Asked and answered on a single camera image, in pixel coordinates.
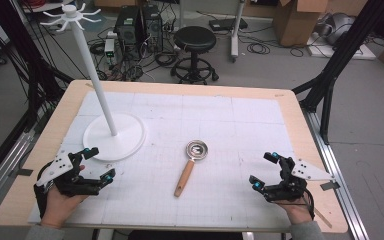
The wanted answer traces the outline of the black computer tower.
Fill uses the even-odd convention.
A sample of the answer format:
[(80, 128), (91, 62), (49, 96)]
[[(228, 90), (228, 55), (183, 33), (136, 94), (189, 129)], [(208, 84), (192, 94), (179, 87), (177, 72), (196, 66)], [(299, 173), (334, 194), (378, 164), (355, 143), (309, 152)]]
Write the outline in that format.
[(114, 32), (118, 36), (122, 52), (132, 59), (138, 59), (140, 44), (143, 40), (140, 8), (136, 5), (122, 6), (115, 23)]
[(163, 51), (162, 18), (158, 7), (147, 4), (142, 7), (145, 43), (149, 52)]

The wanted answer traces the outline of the metal strainer with wooden handle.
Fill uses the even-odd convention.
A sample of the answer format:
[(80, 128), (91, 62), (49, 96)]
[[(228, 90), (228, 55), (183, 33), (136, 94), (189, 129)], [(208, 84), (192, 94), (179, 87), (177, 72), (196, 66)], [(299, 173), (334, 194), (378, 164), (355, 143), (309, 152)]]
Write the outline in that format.
[(188, 161), (182, 171), (182, 174), (176, 185), (174, 196), (179, 197), (186, 187), (195, 162), (204, 159), (208, 154), (208, 146), (201, 140), (192, 140), (186, 145), (186, 154)]

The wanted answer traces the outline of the white metal floor stand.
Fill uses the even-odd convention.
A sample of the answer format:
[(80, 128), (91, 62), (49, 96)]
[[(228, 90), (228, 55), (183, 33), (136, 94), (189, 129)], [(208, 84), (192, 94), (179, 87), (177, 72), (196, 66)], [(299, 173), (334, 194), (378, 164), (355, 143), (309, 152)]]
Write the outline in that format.
[(241, 17), (243, 13), (243, 9), (245, 7), (246, 0), (239, 0), (235, 20), (234, 20), (234, 28), (231, 33), (231, 50), (230, 50), (230, 57), (231, 61), (235, 62), (239, 56), (239, 39), (238, 39), (238, 32), (240, 29), (240, 22)]

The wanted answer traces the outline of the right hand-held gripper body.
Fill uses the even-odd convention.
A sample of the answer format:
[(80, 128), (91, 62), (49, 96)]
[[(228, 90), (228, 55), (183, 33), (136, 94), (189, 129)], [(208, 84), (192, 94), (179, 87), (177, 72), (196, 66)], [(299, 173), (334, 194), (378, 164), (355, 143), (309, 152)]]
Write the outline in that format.
[(334, 177), (315, 165), (291, 157), (279, 156), (281, 181), (277, 185), (265, 186), (263, 196), (268, 202), (294, 200), (303, 196), (308, 181), (333, 180)]

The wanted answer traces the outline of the grey rounded appliance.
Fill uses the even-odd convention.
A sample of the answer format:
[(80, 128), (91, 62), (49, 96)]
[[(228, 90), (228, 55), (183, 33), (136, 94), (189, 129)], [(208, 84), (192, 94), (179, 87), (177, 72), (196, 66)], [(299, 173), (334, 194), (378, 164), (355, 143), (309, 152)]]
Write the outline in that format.
[(317, 22), (314, 31), (330, 45), (335, 45), (350, 30), (354, 21), (354, 17), (345, 13), (328, 13)]

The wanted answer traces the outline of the white hook rack stand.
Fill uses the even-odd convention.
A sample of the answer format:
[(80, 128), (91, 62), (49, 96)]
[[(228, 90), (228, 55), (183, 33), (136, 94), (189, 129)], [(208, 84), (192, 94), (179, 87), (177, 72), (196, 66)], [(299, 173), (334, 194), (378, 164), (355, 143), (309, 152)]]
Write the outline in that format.
[(62, 14), (57, 15), (44, 12), (45, 15), (55, 18), (55, 21), (44, 23), (44, 26), (61, 23), (59, 32), (63, 32), (67, 26), (70, 26), (102, 111), (102, 115), (87, 126), (83, 134), (83, 146), (98, 147), (99, 154), (96, 158), (101, 161), (126, 159), (142, 147), (146, 138), (146, 129), (139, 117), (130, 113), (110, 111), (83, 33), (84, 28), (80, 23), (81, 20), (96, 23), (96, 20), (90, 19), (90, 16), (98, 14), (100, 9), (84, 13), (85, 5), (77, 9), (74, 5), (65, 4), (61, 5), (61, 9)]

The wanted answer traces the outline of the black round stool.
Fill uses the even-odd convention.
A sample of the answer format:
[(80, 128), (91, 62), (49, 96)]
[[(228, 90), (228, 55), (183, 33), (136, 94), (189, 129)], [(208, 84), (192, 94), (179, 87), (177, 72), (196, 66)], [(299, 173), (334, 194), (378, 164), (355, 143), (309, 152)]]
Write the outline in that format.
[(180, 59), (170, 70), (170, 75), (176, 76), (180, 84), (187, 81), (206, 85), (207, 78), (213, 81), (219, 79), (211, 64), (199, 57), (199, 54), (207, 53), (216, 45), (216, 37), (212, 31), (201, 26), (186, 26), (174, 34), (174, 43), (181, 50), (190, 53), (188, 58)]

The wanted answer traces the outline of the person's left hand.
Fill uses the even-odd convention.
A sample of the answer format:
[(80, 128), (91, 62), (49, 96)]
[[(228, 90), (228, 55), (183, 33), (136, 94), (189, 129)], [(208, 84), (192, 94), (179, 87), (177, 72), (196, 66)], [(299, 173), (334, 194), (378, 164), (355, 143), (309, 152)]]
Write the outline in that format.
[(46, 211), (40, 225), (60, 229), (78, 205), (87, 198), (87, 195), (68, 197), (61, 194), (56, 186), (52, 186), (48, 191)]

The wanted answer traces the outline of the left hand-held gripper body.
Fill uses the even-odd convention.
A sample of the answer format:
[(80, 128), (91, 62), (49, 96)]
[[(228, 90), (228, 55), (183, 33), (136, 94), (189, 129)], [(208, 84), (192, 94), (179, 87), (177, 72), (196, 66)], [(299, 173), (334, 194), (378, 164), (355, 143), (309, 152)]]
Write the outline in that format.
[(97, 180), (85, 179), (80, 175), (80, 165), (84, 159), (81, 151), (65, 153), (61, 151), (53, 161), (45, 165), (38, 175), (37, 187), (47, 192), (55, 185), (63, 195), (98, 195), (100, 188)]

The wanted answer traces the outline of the aluminium rail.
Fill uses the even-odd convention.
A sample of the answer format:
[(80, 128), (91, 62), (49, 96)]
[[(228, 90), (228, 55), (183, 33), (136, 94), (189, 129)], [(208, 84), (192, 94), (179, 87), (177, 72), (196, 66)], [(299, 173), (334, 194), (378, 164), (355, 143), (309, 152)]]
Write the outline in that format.
[(27, 156), (30, 146), (35, 140), (34, 133), (22, 132), (6, 144), (6, 150), (0, 156), (0, 191), (13, 172), (17, 172), (19, 163)]
[(324, 142), (322, 135), (319, 133), (321, 123), (317, 114), (303, 111), (303, 115), (312, 133), (324, 167), (335, 177), (336, 182), (340, 185), (340, 187), (335, 190), (335, 194), (347, 221), (348, 230), (351, 232), (354, 240), (370, 240), (334, 152), (331, 146)]

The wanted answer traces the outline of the large cardboard box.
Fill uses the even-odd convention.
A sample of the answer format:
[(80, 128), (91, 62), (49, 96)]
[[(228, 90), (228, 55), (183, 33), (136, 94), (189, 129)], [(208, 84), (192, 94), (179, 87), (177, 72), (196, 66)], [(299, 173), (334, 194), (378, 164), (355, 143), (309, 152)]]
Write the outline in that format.
[(304, 46), (329, 0), (279, 0), (273, 29), (281, 46)]

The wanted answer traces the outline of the flat black device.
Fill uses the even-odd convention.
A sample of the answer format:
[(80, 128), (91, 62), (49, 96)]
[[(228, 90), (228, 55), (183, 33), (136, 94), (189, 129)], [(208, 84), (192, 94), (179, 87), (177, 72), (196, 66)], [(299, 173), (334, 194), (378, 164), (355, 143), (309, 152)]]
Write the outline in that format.
[[(210, 20), (209, 26), (213, 31), (227, 31), (235, 29), (236, 26), (236, 19), (216, 19), (216, 20)], [(240, 19), (239, 23), (239, 29), (244, 29), (248, 27), (248, 23), (244, 19)]]

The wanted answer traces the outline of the black frame stand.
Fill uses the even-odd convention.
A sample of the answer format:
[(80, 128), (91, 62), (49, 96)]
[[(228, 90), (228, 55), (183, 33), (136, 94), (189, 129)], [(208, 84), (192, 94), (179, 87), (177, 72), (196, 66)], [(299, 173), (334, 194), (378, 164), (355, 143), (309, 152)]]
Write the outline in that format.
[(292, 89), (296, 95), (308, 90), (306, 97), (299, 102), (301, 108), (307, 112), (315, 113), (319, 103), (323, 102), (319, 134), (327, 145), (329, 145), (328, 131), (334, 85), (356, 51), (383, 16), (384, 0), (368, 0), (345, 35), (343, 42), (338, 46), (320, 74)]
[(65, 90), (57, 79), (70, 83), (73, 78), (48, 63), (34, 44), (10, 0), (0, 0), (0, 27), (15, 47), (15, 55), (0, 37), (0, 47), (9, 57), (20, 80), (28, 85), (28, 109), (22, 119), (30, 130), (38, 121), (38, 110), (44, 103), (57, 103)]

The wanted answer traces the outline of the white flat board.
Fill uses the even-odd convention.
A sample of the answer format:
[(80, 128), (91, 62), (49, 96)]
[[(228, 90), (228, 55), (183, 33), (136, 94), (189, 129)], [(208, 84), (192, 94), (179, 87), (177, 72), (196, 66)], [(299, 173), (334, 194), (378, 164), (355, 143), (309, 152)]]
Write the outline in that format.
[[(312, 57), (331, 58), (335, 51), (333, 46), (330, 45), (324, 38), (319, 37), (317, 34), (312, 34), (307, 41), (307, 50)], [(376, 56), (365, 45), (361, 45), (353, 55), (355, 60), (375, 60)]]

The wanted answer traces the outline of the small white electronic box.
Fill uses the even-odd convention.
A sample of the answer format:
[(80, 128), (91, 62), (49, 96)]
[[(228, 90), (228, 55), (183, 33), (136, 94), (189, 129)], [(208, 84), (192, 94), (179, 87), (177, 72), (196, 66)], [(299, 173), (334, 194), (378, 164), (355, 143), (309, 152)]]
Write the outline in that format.
[(115, 41), (113, 39), (105, 40), (104, 53), (109, 66), (113, 66), (116, 63), (115, 58)]

